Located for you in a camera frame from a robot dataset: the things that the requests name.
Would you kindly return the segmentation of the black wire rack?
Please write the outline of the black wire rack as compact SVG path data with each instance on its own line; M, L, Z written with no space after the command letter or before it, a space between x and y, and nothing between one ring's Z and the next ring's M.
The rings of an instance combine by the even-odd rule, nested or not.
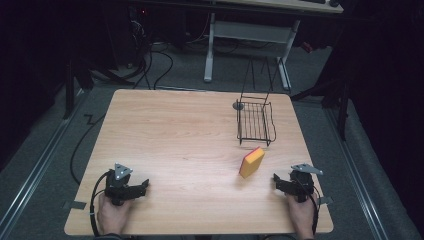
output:
M271 74L268 58L264 59L261 70L265 70L268 77L268 89L259 95L247 93L245 87L248 77L252 78L252 87L256 89L253 58L248 61L240 97L232 104L236 111L237 139L239 144L244 141L262 142L269 146L276 140L276 127L273 121L272 103L270 94L274 91L275 76Z

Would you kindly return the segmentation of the white metal desk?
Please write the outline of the white metal desk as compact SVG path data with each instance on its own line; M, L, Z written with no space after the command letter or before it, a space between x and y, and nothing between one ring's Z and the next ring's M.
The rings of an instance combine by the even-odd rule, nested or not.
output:
M205 0L211 7L264 7L266 10L287 10L289 13L323 14L334 16L342 14L344 9L338 0ZM296 17L290 26L271 26L254 23L240 23L229 20L216 20L216 11L209 15L208 52L206 55L204 81L211 82L213 77L214 40L227 38L282 44L284 48L276 56L277 72L280 74L284 90L291 89L291 83L285 66L301 20Z

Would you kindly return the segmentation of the person's right hand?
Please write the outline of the person's right hand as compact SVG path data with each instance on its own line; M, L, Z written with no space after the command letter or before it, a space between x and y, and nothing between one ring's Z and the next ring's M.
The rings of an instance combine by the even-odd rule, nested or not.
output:
M313 194L312 198L302 203L297 202L296 197L289 194L286 195L286 199L290 219L298 240L314 240L315 234L312 227L315 215L314 202L317 200L317 196Z

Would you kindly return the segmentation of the aluminium floor rail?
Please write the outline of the aluminium floor rail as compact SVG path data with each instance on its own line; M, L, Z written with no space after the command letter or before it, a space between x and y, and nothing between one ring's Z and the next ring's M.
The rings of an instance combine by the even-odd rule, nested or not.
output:
M6 168L0 173L0 240L7 240L46 173L76 112L89 95L78 90L74 108L65 113L65 96L35 124Z
M342 151L343 159L345 162L349 179L351 181L351 185L357 196L362 212L366 218L366 221L372 232L374 240L388 240L386 229L382 224L382 221L380 219L380 216L378 214L374 201L372 200L370 194L367 191L367 188L355 164L355 161L349 149L349 146L339 134L338 127L337 127L336 114L332 110L328 110L328 109L324 109L323 112L327 120L329 121L332 132L334 133L335 138L337 139L338 145Z

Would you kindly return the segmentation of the person's left hand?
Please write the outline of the person's left hand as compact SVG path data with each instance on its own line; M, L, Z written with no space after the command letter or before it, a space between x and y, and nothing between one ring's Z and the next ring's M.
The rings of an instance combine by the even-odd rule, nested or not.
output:
M128 221L133 201L125 201L122 205L114 205L104 194L98 200L98 223L100 232L106 234L121 234Z

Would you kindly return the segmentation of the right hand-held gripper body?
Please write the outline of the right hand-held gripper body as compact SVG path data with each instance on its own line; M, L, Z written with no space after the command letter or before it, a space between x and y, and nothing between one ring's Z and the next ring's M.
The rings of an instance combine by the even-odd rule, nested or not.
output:
M289 174L290 180L281 179L276 188L284 193L295 196L299 203L305 202L314 192L312 175L322 175L323 171L309 164L303 163L292 166Z

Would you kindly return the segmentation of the black metal stand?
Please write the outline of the black metal stand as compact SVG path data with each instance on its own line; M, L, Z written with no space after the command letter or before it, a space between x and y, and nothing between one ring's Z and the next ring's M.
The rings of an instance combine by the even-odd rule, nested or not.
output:
M345 125L348 117L347 108L349 101L350 85L344 80L330 80L318 83L315 86L291 96L292 101L299 101L307 96L322 95L321 105L323 108L338 108L336 129L343 141L346 140Z
M64 119L68 119L71 116L75 106L75 83L78 83L82 90L91 90L94 86L88 61L86 59L70 59L66 66L66 70Z

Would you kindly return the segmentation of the yellow sponge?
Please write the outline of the yellow sponge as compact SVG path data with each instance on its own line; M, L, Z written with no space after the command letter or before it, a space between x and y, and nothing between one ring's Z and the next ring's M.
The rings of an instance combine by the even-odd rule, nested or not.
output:
M261 147L257 147L249 152L242 160L239 174L243 178L249 177L259 168L264 156L265 152Z

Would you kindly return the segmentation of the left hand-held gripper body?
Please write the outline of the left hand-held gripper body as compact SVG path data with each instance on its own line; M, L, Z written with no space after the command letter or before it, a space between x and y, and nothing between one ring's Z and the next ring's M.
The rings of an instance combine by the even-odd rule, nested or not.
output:
M146 194L146 189L140 185L129 186L133 170L116 163L107 173L105 195L114 205L120 206L127 200L136 199Z

